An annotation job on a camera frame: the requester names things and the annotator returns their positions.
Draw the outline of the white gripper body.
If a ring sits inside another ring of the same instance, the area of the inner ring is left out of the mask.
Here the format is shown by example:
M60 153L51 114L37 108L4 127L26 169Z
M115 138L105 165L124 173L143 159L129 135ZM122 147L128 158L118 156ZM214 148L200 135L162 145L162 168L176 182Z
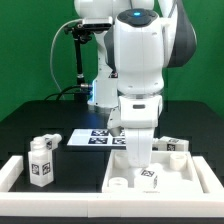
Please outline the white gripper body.
M155 128L163 107L161 96L145 99L119 97L111 110L107 129L113 137L124 131L128 162L131 167L147 167L151 160Z

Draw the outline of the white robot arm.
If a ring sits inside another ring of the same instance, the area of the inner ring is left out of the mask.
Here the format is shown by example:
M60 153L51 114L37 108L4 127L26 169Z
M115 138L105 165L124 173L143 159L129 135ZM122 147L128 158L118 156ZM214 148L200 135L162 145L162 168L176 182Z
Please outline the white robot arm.
M107 128L125 134L129 165L146 167L162 112L164 68L181 67L196 50L182 0L74 0L81 27L98 44L90 109L109 112Z

